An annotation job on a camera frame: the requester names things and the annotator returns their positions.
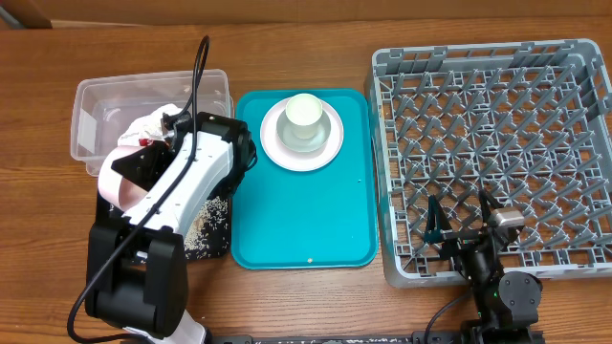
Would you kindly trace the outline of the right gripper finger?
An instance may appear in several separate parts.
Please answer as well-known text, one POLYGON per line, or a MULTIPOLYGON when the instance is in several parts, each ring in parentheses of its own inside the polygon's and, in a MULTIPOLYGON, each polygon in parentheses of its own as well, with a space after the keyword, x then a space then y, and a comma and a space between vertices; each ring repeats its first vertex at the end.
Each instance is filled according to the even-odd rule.
POLYGON ((424 241, 428 244, 442 243, 452 232, 448 217, 435 196, 428 197, 428 210, 424 241))
POLYGON ((484 224, 489 223, 492 211, 502 207, 502 204, 495 199, 491 192, 486 189, 480 189, 478 199, 481 207, 481 215, 484 224))

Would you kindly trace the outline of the small pink bowl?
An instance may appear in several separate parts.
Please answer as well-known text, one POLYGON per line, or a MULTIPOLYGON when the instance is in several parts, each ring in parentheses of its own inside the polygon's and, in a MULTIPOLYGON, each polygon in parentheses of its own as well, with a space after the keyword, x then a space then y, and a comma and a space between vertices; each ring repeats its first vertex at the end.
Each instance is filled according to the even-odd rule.
POLYGON ((147 191, 112 169, 115 160, 142 150, 139 146, 118 146, 104 160, 98 173, 98 192, 110 204, 126 211, 139 203, 147 191))

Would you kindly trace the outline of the white napkin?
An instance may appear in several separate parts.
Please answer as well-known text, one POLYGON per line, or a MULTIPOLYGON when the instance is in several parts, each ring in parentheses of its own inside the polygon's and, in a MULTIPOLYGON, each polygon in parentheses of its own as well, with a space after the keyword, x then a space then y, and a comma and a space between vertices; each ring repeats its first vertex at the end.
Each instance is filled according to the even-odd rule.
POLYGON ((149 115, 136 118, 118 138, 118 146, 140 146, 140 140, 162 140, 167 132, 163 125, 163 115, 178 115, 181 111, 181 108, 169 103, 149 115))

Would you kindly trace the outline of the white rice pile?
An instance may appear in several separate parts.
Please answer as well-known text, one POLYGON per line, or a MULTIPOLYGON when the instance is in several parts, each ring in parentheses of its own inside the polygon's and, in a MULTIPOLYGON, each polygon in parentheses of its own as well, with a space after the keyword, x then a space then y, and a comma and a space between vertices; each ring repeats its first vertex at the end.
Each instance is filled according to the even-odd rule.
POLYGON ((188 260, 221 257, 230 248, 229 202, 209 198, 201 207, 185 236, 188 260))

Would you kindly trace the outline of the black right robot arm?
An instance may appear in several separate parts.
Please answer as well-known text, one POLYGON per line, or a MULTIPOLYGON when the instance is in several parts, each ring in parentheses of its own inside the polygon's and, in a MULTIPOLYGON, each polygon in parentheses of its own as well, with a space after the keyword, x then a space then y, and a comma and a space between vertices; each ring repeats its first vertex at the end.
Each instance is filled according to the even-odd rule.
POLYGON ((434 196, 428 198, 424 242, 439 244, 439 258, 451 261, 468 280, 469 290, 437 311, 423 333, 425 343, 543 343, 542 333, 531 326, 543 286, 531 273, 506 272, 500 252, 514 242, 525 226, 515 207, 507 207, 482 189, 478 193, 483 225, 479 229, 452 229, 448 216, 434 196), (466 320, 453 333, 434 333, 436 320, 448 309, 472 297, 478 317, 466 320))

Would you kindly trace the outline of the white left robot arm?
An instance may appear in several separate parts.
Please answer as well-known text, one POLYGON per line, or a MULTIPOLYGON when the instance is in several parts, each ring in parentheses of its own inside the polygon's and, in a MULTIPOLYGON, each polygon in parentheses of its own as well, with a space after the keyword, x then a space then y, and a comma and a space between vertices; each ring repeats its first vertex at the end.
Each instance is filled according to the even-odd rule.
POLYGON ((131 343, 209 343, 208 330, 186 310, 184 238, 210 194, 235 193, 256 163, 246 122, 200 112, 165 116, 168 138, 121 146, 107 160, 136 186, 135 202, 97 199, 88 241, 87 285, 76 301, 120 328, 131 343))

